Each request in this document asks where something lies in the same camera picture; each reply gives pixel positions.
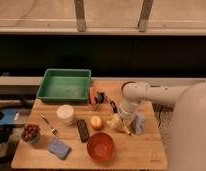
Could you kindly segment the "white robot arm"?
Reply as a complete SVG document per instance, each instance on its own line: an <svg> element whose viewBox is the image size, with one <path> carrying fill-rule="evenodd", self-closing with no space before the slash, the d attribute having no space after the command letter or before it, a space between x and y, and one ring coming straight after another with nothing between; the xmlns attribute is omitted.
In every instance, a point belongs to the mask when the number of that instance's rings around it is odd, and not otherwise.
<svg viewBox="0 0 206 171"><path fill-rule="evenodd" d="M206 82L175 86L125 82L121 94L118 114L129 123L142 100L172 109L165 136L166 171L206 171Z"/></svg>

